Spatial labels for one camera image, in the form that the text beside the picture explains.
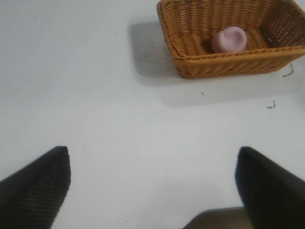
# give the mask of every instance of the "pink ball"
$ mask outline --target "pink ball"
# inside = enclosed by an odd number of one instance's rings
[[[212,48],[215,53],[241,52],[247,46],[247,35],[243,29],[232,26],[213,37]]]

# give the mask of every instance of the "brown object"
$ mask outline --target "brown object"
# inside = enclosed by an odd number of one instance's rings
[[[157,11],[185,79],[273,72],[305,54],[305,13],[293,0],[161,0]],[[213,36],[229,26],[245,30],[245,51],[213,54]]]
[[[203,212],[184,229],[254,229],[244,208],[228,208]]]

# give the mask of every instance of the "basket rim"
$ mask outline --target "basket rim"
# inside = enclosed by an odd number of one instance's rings
[[[157,4],[157,12],[159,16],[160,23],[163,28],[163,32],[166,33],[165,39],[167,41],[168,47],[174,59],[177,60],[186,60],[186,61],[200,61],[200,62],[214,62],[214,61],[235,61],[239,59],[260,59],[262,57],[279,57],[279,56],[291,56],[291,55],[304,55],[305,54],[305,45],[299,46],[285,46],[279,48],[261,48],[255,50],[242,51],[237,53],[210,53],[203,55],[194,55],[189,56],[182,53],[180,50],[176,48],[175,42],[170,34],[167,25],[166,15],[163,13],[164,5],[168,2],[179,3],[185,2],[186,0],[160,0]],[[305,12],[300,8],[300,6],[294,1],[292,2],[294,7],[305,17]]]

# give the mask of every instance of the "white table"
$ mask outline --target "white table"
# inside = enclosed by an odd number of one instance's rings
[[[241,146],[305,178],[304,59],[284,78],[289,66],[180,79],[156,4],[0,3],[0,178],[68,146],[72,183],[54,229],[180,229],[240,206]]]

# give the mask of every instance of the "small debris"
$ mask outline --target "small debris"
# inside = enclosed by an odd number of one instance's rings
[[[272,108],[275,108],[275,107],[276,107],[276,103],[275,103],[275,100],[273,100],[273,106],[268,106],[267,108],[272,109]]]
[[[292,63],[290,64],[290,70],[291,70],[291,72],[289,74],[287,74],[287,75],[283,75],[283,77],[292,75],[294,73],[294,65]]]

